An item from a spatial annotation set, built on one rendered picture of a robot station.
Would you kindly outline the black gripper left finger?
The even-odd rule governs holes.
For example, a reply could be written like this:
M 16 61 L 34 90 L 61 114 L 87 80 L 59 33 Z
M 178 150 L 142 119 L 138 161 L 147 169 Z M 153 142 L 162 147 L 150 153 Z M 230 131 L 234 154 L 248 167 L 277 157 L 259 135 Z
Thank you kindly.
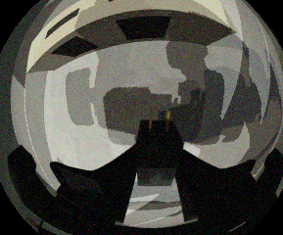
M 130 193 L 136 180 L 136 144 L 116 160 L 93 171 L 51 162 L 50 167 L 60 184 L 67 185 L 83 195 L 94 197 L 105 205 L 116 223 L 124 223 Z

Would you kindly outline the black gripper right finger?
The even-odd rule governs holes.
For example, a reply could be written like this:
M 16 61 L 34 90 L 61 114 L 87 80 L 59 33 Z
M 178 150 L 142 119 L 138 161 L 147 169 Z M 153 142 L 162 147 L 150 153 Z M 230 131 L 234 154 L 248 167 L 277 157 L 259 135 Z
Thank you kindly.
M 243 164 L 218 168 L 185 152 L 185 149 L 181 150 L 175 180 L 184 222 L 199 218 L 197 214 L 202 212 L 227 184 L 234 183 L 254 167 L 255 160 L 250 160 Z

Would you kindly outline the black two-prong plug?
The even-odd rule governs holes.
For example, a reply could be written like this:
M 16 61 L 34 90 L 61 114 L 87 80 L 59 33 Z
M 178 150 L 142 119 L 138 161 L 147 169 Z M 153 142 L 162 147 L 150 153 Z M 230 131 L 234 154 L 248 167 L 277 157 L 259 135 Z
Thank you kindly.
M 171 185 L 180 162 L 184 142 L 169 120 L 169 110 L 165 110 L 165 120 L 141 120 L 136 142 L 136 164 L 138 187 L 164 187 Z

